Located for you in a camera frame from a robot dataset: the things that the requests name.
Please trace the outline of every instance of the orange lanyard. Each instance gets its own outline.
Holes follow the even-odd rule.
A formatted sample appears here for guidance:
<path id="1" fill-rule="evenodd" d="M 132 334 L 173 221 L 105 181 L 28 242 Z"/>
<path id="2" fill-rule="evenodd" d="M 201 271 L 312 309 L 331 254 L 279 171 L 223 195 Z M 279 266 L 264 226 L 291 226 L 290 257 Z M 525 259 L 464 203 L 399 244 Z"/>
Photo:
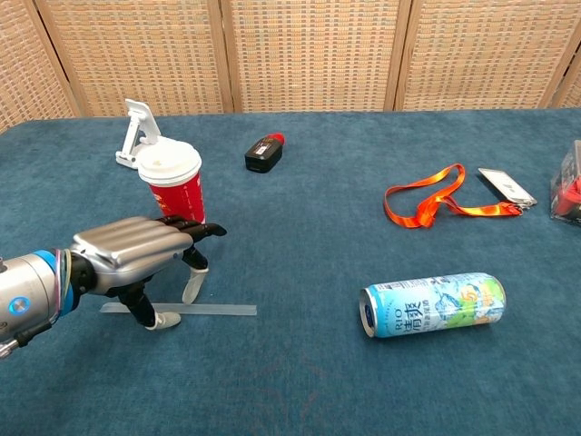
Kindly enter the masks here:
<path id="1" fill-rule="evenodd" d="M 426 200 L 418 205 L 416 216 L 400 216 L 393 213 L 388 205 L 388 195 L 403 191 L 404 189 L 420 188 L 422 186 L 429 186 L 443 180 L 454 168 L 458 168 L 458 179 L 436 193 L 433 193 Z M 383 208 L 386 215 L 397 225 L 407 227 L 409 229 L 417 227 L 431 227 L 436 219 L 436 213 L 441 203 L 444 203 L 450 211 L 468 216 L 517 216 L 522 214 L 522 210 L 514 203 L 500 202 L 498 204 L 491 204 L 480 207 L 462 207 L 450 195 L 454 193 L 463 183 L 466 178 L 466 170 L 460 163 L 444 168 L 439 173 L 436 173 L 427 179 L 419 180 L 415 183 L 405 184 L 402 186 L 392 186 L 386 192 L 383 199 Z"/>

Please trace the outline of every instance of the metallic robotic hand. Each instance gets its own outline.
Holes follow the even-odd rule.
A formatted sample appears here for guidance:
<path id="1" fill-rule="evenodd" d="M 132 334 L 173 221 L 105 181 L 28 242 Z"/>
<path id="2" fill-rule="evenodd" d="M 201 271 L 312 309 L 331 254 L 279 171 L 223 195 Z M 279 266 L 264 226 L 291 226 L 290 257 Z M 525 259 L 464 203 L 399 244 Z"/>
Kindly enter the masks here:
<path id="1" fill-rule="evenodd" d="M 138 323 L 153 330 L 163 314 L 143 293 L 145 284 L 182 259 L 191 268 L 182 300 L 193 302 L 208 272 L 208 261 L 194 245 L 224 234 L 218 224 L 179 216 L 133 217 L 78 233 L 66 250 L 0 259 L 0 359 L 50 329 L 86 293 L 118 297 Z M 177 321 L 171 325 L 179 322 L 179 315 L 173 315 Z"/>

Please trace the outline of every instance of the red paper cup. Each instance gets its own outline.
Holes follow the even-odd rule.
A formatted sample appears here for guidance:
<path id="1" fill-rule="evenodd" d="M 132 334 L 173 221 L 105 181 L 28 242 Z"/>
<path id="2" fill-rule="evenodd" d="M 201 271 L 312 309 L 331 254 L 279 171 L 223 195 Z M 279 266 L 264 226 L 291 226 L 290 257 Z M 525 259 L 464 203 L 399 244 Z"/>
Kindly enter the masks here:
<path id="1" fill-rule="evenodd" d="M 568 191 L 560 191 L 557 194 L 558 200 L 555 206 L 555 213 L 557 215 L 567 215 L 574 207 L 581 204 L 581 194 L 576 193 L 569 188 Z"/>
<path id="2" fill-rule="evenodd" d="M 165 140 L 139 153 L 137 169 L 165 216 L 205 223 L 201 167 L 202 158 L 191 145 Z"/>

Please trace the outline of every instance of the woven wall panel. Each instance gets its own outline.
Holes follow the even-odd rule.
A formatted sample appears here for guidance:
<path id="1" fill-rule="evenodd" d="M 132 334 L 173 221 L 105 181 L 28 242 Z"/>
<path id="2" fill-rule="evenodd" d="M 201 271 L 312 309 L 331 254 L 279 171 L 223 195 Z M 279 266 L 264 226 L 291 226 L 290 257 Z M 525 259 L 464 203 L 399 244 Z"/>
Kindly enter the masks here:
<path id="1" fill-rule="evenodd" d="M 0 132 L 23 121 L 74 116 L 22 0 L 0 6 Z"/>
<path id="2" fill-rule="evenodd" d="M 581 18 L 578 0 L 420 3 L 396 109 L 537 107 Z"/>
<path id="3" fill-rule="evenodd" d="M 559 93 L 557 107 L 581 107 L 581 52 L 577 52 Z"/>
<path id="4" fill-rule="evenodd" d="M 566 94 L 565 100 L 561 107 L 579 107 L 581 106 L 581 74 L 571 84 L 571 88 Z"/>
<path id="5" fill-rule="evenodd" d="M 125 115 L 126 97 L 158 115 L 224 112 L 206 0 L 37 1 L 91 114 Z"/>
<path id="6" fill-rule="evenodd" d="M 383 109 L 398 1 L 222 1 L 243 112 Z"/>

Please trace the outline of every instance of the wooden frame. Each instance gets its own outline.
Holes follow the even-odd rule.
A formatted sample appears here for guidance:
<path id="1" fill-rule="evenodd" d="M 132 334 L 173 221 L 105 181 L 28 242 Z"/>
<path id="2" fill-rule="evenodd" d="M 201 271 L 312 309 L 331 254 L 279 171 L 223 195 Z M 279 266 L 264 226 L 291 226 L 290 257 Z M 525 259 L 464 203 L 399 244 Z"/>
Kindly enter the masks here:
<path id="1" fill-rule="evenodd" d="M 563 50 L 563 55 L 561 56 L 561 61 L 556 66 L 555 72 L 553 73 L 553 77 L 551 81 L 547 85 L 547 89 L 545 90 L 545 94 L 543 98 L 538 104 L 538 107 L 545 108 L 549 107 L 552 101 L 558 100 L 559 98 L 565 98 L 566 90 L 568 86 L 571 85 L 574 79 L 568 80 L 567 78 L 563 79 L 566 69 L 569 67 L 571 63 L 571 59 L 575 56 L 575 51 L 581 44 L 581 19 L 577 22 L 577 26 L 575 28 L 575 32 L 569 38 L 565 49 Z M 576 57 L 577 63 L 579 63 L 579 56 Z M 569 68 L 567 72 L 568 77 L 576 77 L 576 74 L 572 74 L 572 68 Z"/>
<path id="2" fill-rule="evenodd" d="M 208 0 L 208 11 L 210 14 L 210 31 L 212 32 L 212 42 L 216 55 L 216 68 L 218 70 L 218 81 L 220 83 L 220 94 L 222 106 L 225 113 L 234 111 L 234 104 L 231 92 L 231 78 L 228 56 L 226 53 L 226 41 L 222 31 L 222 0 Z"/>
<path id="3" fill-rule="evenodd" d="M 411 0 L 411 7 L 409 9 L 409 19 L 407 22 L 405 43 L 401 54 L 401 61 L 399 63 L 399 75 L 396 84 L 396 93 L 394 96 L 393 110 L 401 111 L 403 109 L 404 99 L 406 95 L 406 82 L 408 80 L 409 64 L 411 63 L 411 56 L 413 55 L 414 45 L 416 43 L 416 36 L 418 35 L 419 14 L 423 5 L 422 0 Z"/>
<path id="4" fill-rule="evenodd" d="M 391 59 L 389 62 L 388 85 L 385 93 L 384 111 L 395 110 L 396 95 L 398 94 L 399 78 L 401 77 L 401 68 L 404 57 L 404 47 L 406 46 L 409 33 L 409 19 L 412 4 L 420 3 L 414 0 L 399 0 L 398 18 L 396 22 L 396 33 L 393 39 L 393 46 L 391 48 Z"/>
<path id="5" fill-rule="evenodd" d="M 571 87 L 573 83 L 578 80 L 581 75 L 581 53 L 577 53 L 575 59 L 569 66 L 569 70 L 566 72 L 565 79 L 557 89 L 553 101 L 551 102 L 551 107 L 562 107 L 563 103 L 569 96 L 571 92 Z"/>
<path id="6" fill-rule="evenodd" d="M 34 9 L 34 5 L 32 5 L 32 3 L 34 3 L 36 8 L 38 9 L 38 14 L 40 14 L 40 16 L 42 17 L 44 25 L 40 23 L 40 18 L 38 20 L 38 23 L 41 27 L 43 27 L 43 32 L 44 27 L 46 26 L 46 31 L 48 32 L 46 38 L 47 39 L 50 38 L 50 41 L 52 41 L 51 45 L 54 45 L 54 50 L 56 51 L 55 57 L 58 56 L 58 58 L 55 59 L 55 61 L 58 63 L 58 69 L 60 70 L 61 64 L 63 65 L 64 73 L 68 77 L 67 88 L 70 87 L 70 89 L 72 90 L 72 95 L 74 96 L 75 105 L 76 107 L 78 107 L 79 115 L 81 116 L 93 115 L 92 111 L 89 109 L 89 104 L 87 101 L 87 97 L 84 93 L 83 87 L 81 86 L 81 83 L 79 82 L 79 79 L 76 75 L 76 71 L 74 70 L 71 61 L 69 60 L 69 57 L 66 53 L 63 40 L 61 39 L 58 30 L 54 25 L 53 15 L 51 14 L 50 9 L 47 7 L 46 1 L 32 0 L 31 3 L 28 0 L 23 0 L 23 2 L 27 4 L 27 7 L 29 9 Z"/>
<path id="7" fill-rule="evenodd" d="M 228 56 L 228 73 L 230 76 L 232 103 L 234 106 L 234 112 L 242 112 L 242 96 L 240 92 L 240 71 L 238 70 L 238 55 L 236 52 L 234 27 L 232 25 L 233 23 L 232 9 L 229 0 L 219 0 L 219 1 L 222 9 L 223 31 L 226 43 L 226 54 Z"/>
<path id="8" fill-rule="evenodd" d="M 28 11 L 28 14 L 30 15 L 30 19 L 33 22 L 33 26 L 36 29 L 36 32 L 38 33 L 38 35 L 40 37 L 40 42 L 44 47 L 44 51 L 46 52 L 46 55 L 48 56 L 48 60 L 50 61 L 51 65 L 53 66 L 54 74 L 56 75 L 56 78 L 59 82 L 59 85 L 61 85 L 61 87 L 63 88 L 64 95 L 65 95 L 67 101 L 69 102 L 71 109 L 73 110 L 73 114 L 75 116 L 83 114 L 83 112 L 81 111 L 81 109 L 76 101 L 76 98 L 74 97 L 73 91 L 71 89 L 71 86 L 70 86 L 68 80 L 66 80 L 66 76 L 64 75 L 63 68 L 61 67 L 61 63 L 58 60 L 58 55 L 55 52 L 53 45 L 50 42 L 49 35 L 46 32 L 46 30 L 44 29 L 43 23 L 41 22 L 40 16 L 39 16 L 38 12 L 36 11 L 36 8 L 34 7 L 34 4 L 27 1 L 27 0 L 23 0 L 22 3 L 25 6 L 26 10 Z"/>

